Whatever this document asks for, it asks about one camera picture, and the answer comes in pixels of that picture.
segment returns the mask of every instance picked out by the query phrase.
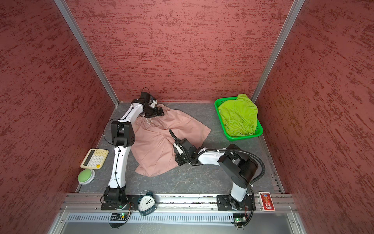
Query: green button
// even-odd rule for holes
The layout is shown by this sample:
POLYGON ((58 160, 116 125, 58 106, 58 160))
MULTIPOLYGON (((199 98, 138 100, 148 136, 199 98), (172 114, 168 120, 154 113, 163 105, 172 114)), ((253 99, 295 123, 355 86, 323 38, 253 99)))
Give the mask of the green button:
POLYGON ((78 181, 81 183, 86 182, 92 175, 92 172, 90 169, 84 169, 81 171, 78 175, 78 181))

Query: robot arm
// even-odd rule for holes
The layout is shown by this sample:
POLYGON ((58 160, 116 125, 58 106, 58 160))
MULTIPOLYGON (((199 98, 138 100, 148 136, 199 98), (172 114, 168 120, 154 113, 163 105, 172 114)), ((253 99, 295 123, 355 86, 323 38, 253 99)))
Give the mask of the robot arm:
POLYGON ((230 192, 231 206, 237 210, 247 192, 248 186, 259 180, 265 174, 265 165, 260 158, 247 151, 241 150, 234 144, 223 149, 196 149, 186 138, 180 140, 169 130, 174 138, 175 160, 179 165, 189 163, 191 165, 214 164, 219 165, 233 181, 230 192), (259 162, 261 173, 252 179, 258 169, 259 162))
POLYGON ((126 165, 131 146, 135 142, 132 124, 139 115, 146 118, 164 115, 162 108, 156 107, 156 104, 157 100, 152 95, 142 92, 139 99, 134 99, 131 102, 130 109, 120 119, 111 123, 114 163, 108 187, 104 192, 101 209, 114 207, 117 210, 122 210, 126 207, 126 165))

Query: red card box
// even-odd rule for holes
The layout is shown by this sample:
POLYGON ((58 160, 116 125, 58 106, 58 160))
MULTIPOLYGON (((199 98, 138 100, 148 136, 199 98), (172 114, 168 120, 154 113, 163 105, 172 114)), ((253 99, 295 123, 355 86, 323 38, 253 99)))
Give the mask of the red card box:
POLYGON ((258 192, 263 211, 275 211, 272 197, 269 192, 258 192))

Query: gray marble surface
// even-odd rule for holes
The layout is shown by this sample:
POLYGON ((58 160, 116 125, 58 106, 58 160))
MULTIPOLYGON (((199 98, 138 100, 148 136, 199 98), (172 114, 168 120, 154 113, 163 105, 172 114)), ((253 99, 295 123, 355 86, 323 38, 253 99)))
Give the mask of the gray marble surface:
MULTIPOLYGON (((270 163, 265 152, 262 151, 259 140, 255 138, 230 142, 226 139, 219 118, 217 116, 214 104, 190 104, 190 103, 171 103, 165 104, 171 109, 181 110, 204 125, 212 131, 204 141, 203 146, 208 148, 224 148, 230 143, 234 143, 241 149, 249 151, 260 157, 268 170, 259 181, 254 184, 254 191, 274 192, 271 183, 270 163)), ((114 118, 120 118, 128 110, 129 103, 120 103, 114 113, 114 118)), ((110 140, 110 125, 104 131, 105 138, 110 140)), ((88 185, 82 185, 80 192, 104 192, 108 186, 114 161, 114 148, 101 139, 99 148, 108 149, 109 155, 100 170, 96 170, 94 180, 88 185)), ((126 193, 140 193, 147 189, 157 193, 228 193, 232 188, 232 181, 217 165, 190 166, 184 164, 176 167, 164 174, 147 177, 135 172, 138 162, 130 152, 126 169, 126 193)))

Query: green basket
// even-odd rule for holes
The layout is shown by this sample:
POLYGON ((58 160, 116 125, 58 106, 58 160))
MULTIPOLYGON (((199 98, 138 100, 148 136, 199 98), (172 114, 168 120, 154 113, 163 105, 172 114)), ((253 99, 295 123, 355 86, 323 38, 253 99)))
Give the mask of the green basket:
POLYGON ((248 139, 248 138, 253 138, 253 137, 259 137, 259 136, 261 136, 264 130, 263 130, 263 128, 262 128, 262 126, 261 126, 261 124, 260 124, 260 122, 258 120, 257 120, 256 132, 255 132, 254 135, 242 136, 242 137, 232 137, 232 136, 230 136, 230 135, 227 134, 225 126, 223 125, 223 122, 222 122, 222 118, 221 118, 220 112, 218 110, 218 106, 220 106, 222 103, 224 103, 227 100, 236 100, 236 98, 237 97, 225 97, 225 98, 217 99, 214 102, 215 110, 217 111, 218 118, 220 119, 221 126, 222 126, 222 129, 223 129, 223 132, 225 133, 226 138, 229 141, 233 142, 235 140, 244 140, 244 139, 248 139))

